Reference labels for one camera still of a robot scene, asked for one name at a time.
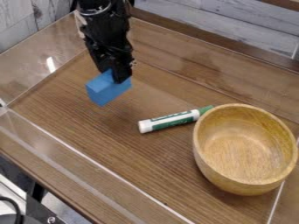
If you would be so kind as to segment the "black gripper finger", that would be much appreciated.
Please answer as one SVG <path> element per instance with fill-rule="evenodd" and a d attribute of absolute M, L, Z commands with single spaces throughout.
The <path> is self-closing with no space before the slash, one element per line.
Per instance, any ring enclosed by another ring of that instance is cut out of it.
<path fill-rule="evenodd" d="M 94 41 L 87 41 L 86 46 L 89 48 L 90 56 L 98 67 L 98 70 L 103 73 L 111 66 L 111 47 L 109 45 L 101 45 Z"/>
<path fill-rule="evenodd" d="M 113 59 L 113 77 L 117 84 L 122 84 L 133 76 L 133 63 L 135 59 Z"/>

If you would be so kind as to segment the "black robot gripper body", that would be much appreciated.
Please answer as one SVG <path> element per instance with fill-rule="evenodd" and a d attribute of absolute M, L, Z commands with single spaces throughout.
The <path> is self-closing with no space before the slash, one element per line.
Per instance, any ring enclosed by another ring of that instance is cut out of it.
<path fill-rule="evenodd" d="M 111 47 L 111 62 L 113 59 L 133 59 L 134 47 L 127 39 L 130 30 L 127 10 L 82 10 L 79 14 L 87 22 L 81 27 L 85 41 L 94 41 Z"/>

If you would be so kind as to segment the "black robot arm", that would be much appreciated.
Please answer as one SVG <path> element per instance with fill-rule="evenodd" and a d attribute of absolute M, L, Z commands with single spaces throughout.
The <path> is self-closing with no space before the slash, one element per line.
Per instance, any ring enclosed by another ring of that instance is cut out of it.
<path fill-rule="evenodd" d="M 134 47 L 129 41 L 130 15 L 126 0 L 77 0 L 86 23 L 79 27 L 98 70 L 113 70 L 113 80 L 123 83 L 133 75 Z"/>

